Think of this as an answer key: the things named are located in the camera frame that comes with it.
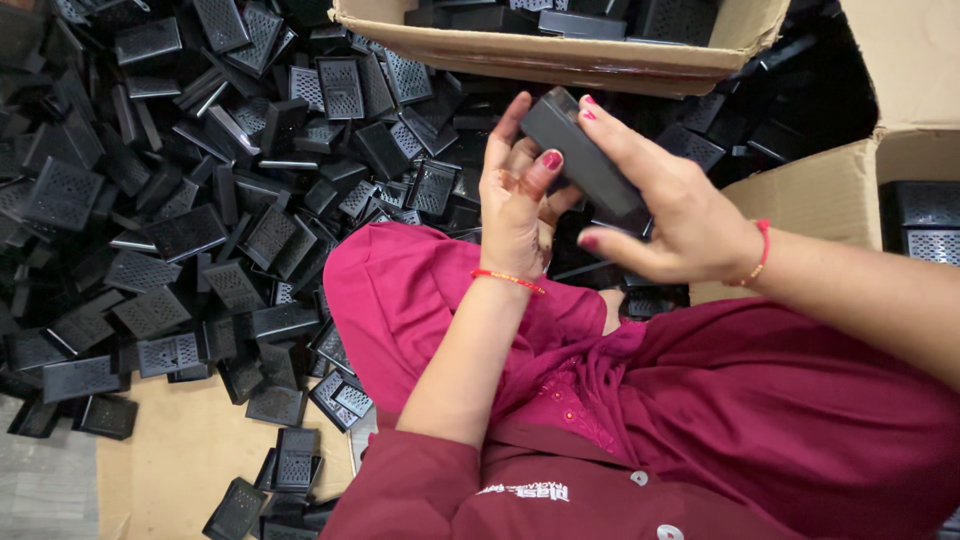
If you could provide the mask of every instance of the black plastic box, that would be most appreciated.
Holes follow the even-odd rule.
[[[564,155],[564,176],[593,204],[621,216],[645,207],[639,191],[577,125],[580,106],[562,86],[550,90],[523,118],[524,133],[540,148]]]

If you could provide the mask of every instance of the lap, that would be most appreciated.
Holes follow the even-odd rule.
[[[477,246],[399,224],[366,227],[330,256],[327,300],[378,414],[402,410],[478,260]],[[595,292],[541,286],[549,294],[521,324],[493,421],[529,385],[532,360],[617,339],[599,340],[605,307]],[[797,531],[920,537],[960,501],[957,396],[783,307],[733,301],[661,315],[626,365],[604,365],[591,384],[612,385],[604,414],[635,463]]]
[[[619,402],[638,460],[795,530],[920,537],[960,502],[960,398],[784,307],[656,318],[631,367]]]

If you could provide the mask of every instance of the cardboard box flap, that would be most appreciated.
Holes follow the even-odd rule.
[[[742,50],[748,58],[769,49],[780,36],[780,26],[786,18],[785,4],[789,0],[723,2],[710,36],[710,47]]]
[[[841,0],[873,80],[879,125],[960,126],[960,2]]]
[[[876,191],[876,137],[794,161],[725,187],[748,219],[777,229],[862,248],[882,249]],[[755,296],[720,283],[694,283],[690,303]]]
[[[429,55],[438,61],[485,61],[516,68],[562,68],[572,72],[715,82],[773,43],[787,4],[787,0],[727,0],[717,16],[710,47],[403,26],[403,14],[417,7],[416,0],[335,0],[333,17],[387,47],[418,57]]]

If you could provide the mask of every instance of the fingernail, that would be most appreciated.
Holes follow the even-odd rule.
[[[557,170],[557,167],[563,162],[564,157],[560,155],[560,152],[548,152],[547,155],[543,157],[543,166],[551,171]]]
[[[580,237],[577,238],[577,245],[588,251],[596,251],[597,239],[588,234],[581,234]]]

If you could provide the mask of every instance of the finger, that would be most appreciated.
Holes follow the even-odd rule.
[[[505,167],[507,158],[514,148],[516,134],[520,131],[520,121],[530,110],[533,98],[527,92],[520,92],[507,111],[503,113],[490,137],[487,139],[487,153],[484,156],[484,170],[491,171]]]
[[[534,139],[524,137],[514,145],[514,150],[510,153],[510,157],[507,158],[505,168],[515,176],[520,176],[523,174],[523,171],[529,169],[530,165],[534,164],[534,161],[542,153],[543,151],[537,143],[534,142]]]
[[[580,100],[580,127],[641,191],[664,189],[663,163],[675,160],[657,143],[631,130],[586,95]]]
[[[546,199],[540,207],[540,220],[551,227],[557,226],[557,220],[569,209],[572,209],[584,196],[584,192],[576,185],[568,185],[558,189],[556,193]]]
[[[589,227],[580,232],[577,245],[647,279],[669,281],[673,256],[659,253],[629,234],[606,227]]]
[[[556,150],[547,150],[516,182],[516,192],[539,205],[546,188],[557,180],[563,168],[564,155]]]

